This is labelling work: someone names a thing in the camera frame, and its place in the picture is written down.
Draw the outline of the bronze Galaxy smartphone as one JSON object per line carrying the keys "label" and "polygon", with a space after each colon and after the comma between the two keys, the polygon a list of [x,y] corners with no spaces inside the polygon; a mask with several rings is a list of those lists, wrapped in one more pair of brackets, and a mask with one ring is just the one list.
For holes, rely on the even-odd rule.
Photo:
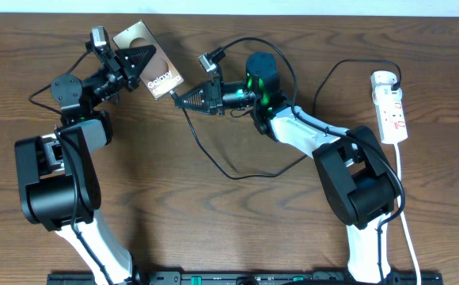
{"label": "bronze Galaxy smartphone", "polygon": [[118,48],[140,48],[148,45],[156,47],[154,56],[140,75],[155,100],[160,100],[184,83],[184,78],[143,21],[124,29],[112,39]]}

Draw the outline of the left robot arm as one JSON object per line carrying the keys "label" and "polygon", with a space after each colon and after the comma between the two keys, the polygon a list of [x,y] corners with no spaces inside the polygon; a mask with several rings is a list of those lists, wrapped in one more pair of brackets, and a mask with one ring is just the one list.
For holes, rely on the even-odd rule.
{"label": "left robot arm", "polygon": [[96,284],[148,284],[132,254],[101,214],[101,188],[91,153],[112,141],[103,101],[136,89],[156,52],[153,45],[112,50],[87,44],[102,67],[81,80],[70,71],[47,85],[59,103],[61,124],[48,135],[14,144],[21,210],[31,224],[58,234],[89,266]]}

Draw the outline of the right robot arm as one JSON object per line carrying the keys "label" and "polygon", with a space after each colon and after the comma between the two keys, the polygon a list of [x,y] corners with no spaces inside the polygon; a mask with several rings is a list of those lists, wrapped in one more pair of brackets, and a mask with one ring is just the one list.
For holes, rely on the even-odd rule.
{"label": "right robot arm", "polygon": [[219,61],[223,51],[200,56],[212,78],[183,95],[175,105],[207,115],[248,108],[257,131],[312,158],[330,208],[346,225],[354,281],[385,283],[391,268],[385,254],[388,222],[402,211],[395,201],[404,193],[374,133],[368,127],[332,126],[306,114],[283,93],[275,57],[250,55],[245,80],[225,82]]}

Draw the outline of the white charger plug adapter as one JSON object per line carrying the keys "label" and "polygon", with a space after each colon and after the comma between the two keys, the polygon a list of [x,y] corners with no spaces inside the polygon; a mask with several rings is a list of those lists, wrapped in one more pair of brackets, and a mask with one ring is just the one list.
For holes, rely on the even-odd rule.
{"label": "white charger plug adapter", "polygon": [[380,85],[393,86],[398,83],[397,76],[393,72],[387,70],[378,70],[373,72],[370,76],[370,81],[372,89],[375,89]]}

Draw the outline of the white power strip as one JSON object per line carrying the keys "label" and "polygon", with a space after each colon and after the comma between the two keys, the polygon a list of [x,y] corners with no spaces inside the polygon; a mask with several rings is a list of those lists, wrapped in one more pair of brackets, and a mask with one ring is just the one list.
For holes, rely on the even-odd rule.
{"label": "white power strip", "polygon": [[408,138],[402,90],[391,90],[390,85],[377,85],[372,98],[376,108],[377,124],[384,144],[397,144]]}

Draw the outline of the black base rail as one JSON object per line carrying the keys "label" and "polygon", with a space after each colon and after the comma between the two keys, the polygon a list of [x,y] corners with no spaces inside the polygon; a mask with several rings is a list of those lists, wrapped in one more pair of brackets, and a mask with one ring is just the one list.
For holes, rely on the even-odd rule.
{"label": "black base rail", "polygon": [[[442,285],[442,274],[421,273],[421,284]],[[316,271],[308,273],[181,273],[151,272],[143,281],[136,279],[118,284],[150,285],[278,285],[278,284],[370,284],[355,281],[348,272]],[[92,273],[53,273],[47,276],[47,285],[92,285],[96,284]],[[416,276],[410,272],[392,271],[385,279],[385,284],[416,284]]]}

